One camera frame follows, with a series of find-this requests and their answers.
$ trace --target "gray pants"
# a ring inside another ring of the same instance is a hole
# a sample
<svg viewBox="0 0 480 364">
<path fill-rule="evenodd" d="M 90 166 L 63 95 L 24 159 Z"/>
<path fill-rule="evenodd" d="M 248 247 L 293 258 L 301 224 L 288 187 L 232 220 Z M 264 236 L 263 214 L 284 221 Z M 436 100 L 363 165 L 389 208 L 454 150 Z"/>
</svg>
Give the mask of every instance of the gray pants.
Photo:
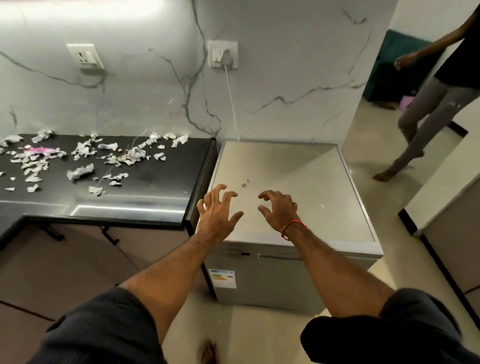
<svg viewBox="0 0 480 364">
<path fill-rule="evenodd" d="M 413 158 L 419 157 L 433 137 L 479 96 L 480 89 L 449 86 L 432 77 L 398 120 L 408 147 L 389 170 L 400 172 Z M 419 121 L 428 114 L 429 117 L 418 128 Z"/>
</svg>

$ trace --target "bare foot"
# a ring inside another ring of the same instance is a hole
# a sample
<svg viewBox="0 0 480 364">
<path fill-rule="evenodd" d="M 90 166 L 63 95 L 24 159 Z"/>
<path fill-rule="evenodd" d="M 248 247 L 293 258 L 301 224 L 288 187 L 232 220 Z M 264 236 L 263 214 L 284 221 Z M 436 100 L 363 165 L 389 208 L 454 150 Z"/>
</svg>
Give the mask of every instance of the bare foot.
<svg viewBox="0 0 480 364">
<path fill-rule="evenodd" d="M 373 179 L 379 182 L 388 182 L 395 176 L 396 176 L 396 172 L 393 172 L 392 170 L 386 170 L 385 172 L 375 174 L 373 176 Z"/>
<path fill-rule="evenodd" d="M 202 364 L 220 364 L 218 361 L 218 352 L 216 350 L 216 343 L 207 340 L 202 352 Z"/>
</svg>

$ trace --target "glossy floor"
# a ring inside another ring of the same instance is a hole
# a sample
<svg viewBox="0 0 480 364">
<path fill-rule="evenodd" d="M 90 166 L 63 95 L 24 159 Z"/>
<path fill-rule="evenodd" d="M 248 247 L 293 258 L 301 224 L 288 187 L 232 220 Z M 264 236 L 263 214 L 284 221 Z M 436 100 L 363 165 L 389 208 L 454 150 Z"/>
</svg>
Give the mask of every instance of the glossy floor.
<svg viewBox="0 0 480 364">
<path fill-rule="evenodd" d="M 405 147 L 396 128 L 399 115 L 399 111 L 361 102 L 343 147 L 385 253 L 371 272 L 392 287 L 414 287 L 439 298 L 459 321 L 465 345 L 480 353 L 480 331 L 421 242 L 408 235 L 396 216 L 461 139 L 443 130 L 427 146 L 424 158 L 412 162 L 391 182 L 376 182 L 372 175 L 387 167 Z M 310 363 L 299 340 L 309 317 L 262 308 L 220 306 L 208 299 L 204 290 L 199 277 L 167 335 L 163 346 L 170 363 L 199 363 L 199 348 L 206 338 L 217 341 L 223 364 Z"/>
</svg>

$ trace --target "red bracelet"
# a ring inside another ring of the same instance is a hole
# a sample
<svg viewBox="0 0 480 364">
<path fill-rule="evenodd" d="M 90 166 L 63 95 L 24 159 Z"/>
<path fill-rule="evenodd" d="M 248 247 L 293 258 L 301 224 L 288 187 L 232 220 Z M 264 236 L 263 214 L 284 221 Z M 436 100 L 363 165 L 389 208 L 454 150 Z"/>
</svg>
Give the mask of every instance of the red bracelet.
<svg viewBox="0 0 480 364">
<path fill-rule="evenodd" d="M 299 224 L 302 224 L 304 228 L 307 228 L 307 227 L 308 227 L 307 225 L 305 225 L 305 224 L 304 224 L 303 222 L 301 222 L 300 220 L 292 220 L 292 221 L 290 221 L 290 222 L 289 222 L 287 225 L 285 225 L 285 226 L 283 227 L 283 229 L 282 229 L 282 238 L 284 238 L 284 239 L 285 239 L 286 241 L 288 241 L 288 242 L 290 241 L 290 239 L 285 237 L 285 230 L 286 230 L 291 224 L 293 224 L 294 222 L 297 222 L 297 223 L 299 223 Z"/>
</svg>

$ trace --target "black shirt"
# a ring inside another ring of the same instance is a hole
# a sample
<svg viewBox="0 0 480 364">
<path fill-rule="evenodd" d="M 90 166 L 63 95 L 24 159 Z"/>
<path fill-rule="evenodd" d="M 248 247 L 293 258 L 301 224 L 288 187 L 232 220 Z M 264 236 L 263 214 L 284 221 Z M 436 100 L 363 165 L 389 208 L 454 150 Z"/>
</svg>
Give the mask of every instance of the black shirt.
<svg viewBox="0 0 480 364">
<path fill-rule="evenodd" d="M 480 363 L 462 346 L 447 308 L 412 289 L 390 297 L 380 317 L 314 318 L 300 341 L 310 359 L 323 364 Z M 114 288 L 53 324 L 30 363 L 166 362 L 148 310 L 128 291 Z"/>
<path fill-rule="evenodd" d="M 480 5 L 475 12 L 480 13 Z M 450 86 L 480 89 L 480 16 L 471 25 L 465 39 L 440 67 L 435 77 Z"/>
</svg>

